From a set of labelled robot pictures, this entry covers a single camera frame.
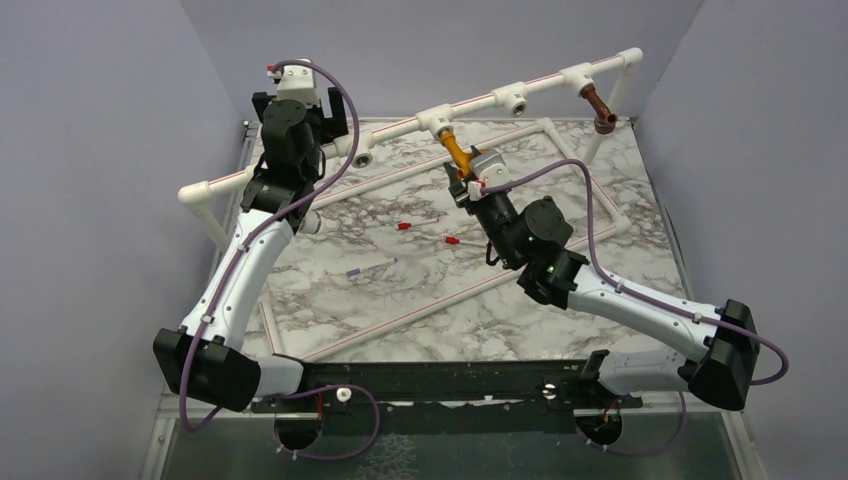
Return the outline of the orange water faucet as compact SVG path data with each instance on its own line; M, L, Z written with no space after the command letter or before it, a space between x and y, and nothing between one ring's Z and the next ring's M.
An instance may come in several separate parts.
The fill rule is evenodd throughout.
M446 148L450 154L456 169L457 178L462 180L472 173L471 162L478 156L487 152L487 149L478 149L474 145L471 150L466 152L457 143L454 133L449 129L444 129L438 134L440 144Z

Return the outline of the white PVC pipe frame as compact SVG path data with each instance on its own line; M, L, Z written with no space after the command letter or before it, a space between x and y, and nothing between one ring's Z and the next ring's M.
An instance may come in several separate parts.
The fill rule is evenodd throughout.
M441 129L445 129L449 120L491 106L506 105L517 110L525 106L527 95L561 85L583 91L592 86L594 75L613 70L619 71L620 75L613 86L610 99L606 105L609 108L618 107L623 101L632 77L639 70L642 59L642 50L638 47L631 47L602 60L567 67L554 74L535 80L516 82L499 87L486 95L473 99L464 100L453 105L439 105L433 109L434 113L439 116L435 124ZM424 111L422 114L397 121L380 129L364 131L360 137L360 144L356 148L358 158L368 160L371 157L372 148L376 145L417 131L421 119L428 118L429 115L430 113L428 111ZM530 121L524 126L486 139L480 145L483 148L493 149L532 135L546 136L563 156L571 155L574 152L557 130L554 121L549 118L539 118ZM320 210L338 202L357 198L369 192L398 185L417 175L435 170L442 162L448 160L449 157L449 154L443 153L431 159L405 166L396 171L371 177L342 190L322 194L314 200L312 207L314 210ZM214 199L225 194L239 194L248 185L251 176L258 172L258 170L257 165L249 164L244 169L228 176L187 185L182 187L178 192L180 203L201 221L204 231L219 249L225 249L232 237L226 233L224 226L214 218L211 212L211 204ZM595 209L605 211L610 217L611 223L608 226L592 227L590 235L570 240L567 245L568 248L584 250L603 240L624 233L630 228L630 219L619 210L615 202L607 195L607 192L594 177L584 178L579 168L573 170L573 176L582 183L590 184ZM334 355L349 351L369 340L381 338L392 331L399 330L476 295L492 290L508 281L516 279L516 277L516 273L506 271L491 279L477 282L462 291L440 297L413 312L391 320L381 321L338 341L321 346L305 354L304 357L312 361L328 359Z

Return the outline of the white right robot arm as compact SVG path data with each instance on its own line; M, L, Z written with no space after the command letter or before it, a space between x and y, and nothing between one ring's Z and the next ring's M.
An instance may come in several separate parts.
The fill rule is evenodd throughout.
M518 272L523 292L541 305L601 316L648 335L665 351L606 354L599 369L577 380L579 398L600 407L616 394L688 391L723 410L747 403L765 344L751 308L729 299L720 306L663 294L611 273L599 263L595 242L587 254L567 248L572 226L550 197L518 211L508 193L514 182L493 185L446 162L448 191L474 217L488 240L486 262Z

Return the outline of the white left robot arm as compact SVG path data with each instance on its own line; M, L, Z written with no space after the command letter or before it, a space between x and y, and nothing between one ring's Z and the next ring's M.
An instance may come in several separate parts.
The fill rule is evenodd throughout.
M257 92L264 150L243 191L232 239L200 300L176 330L161 329L153 352L172 393L241 411L276 395L290 410L313 401L303 365L248 357L247 323L275 262L304 225L326 173L323 144L347 134L342 93L328 90L331 114L300 99Z

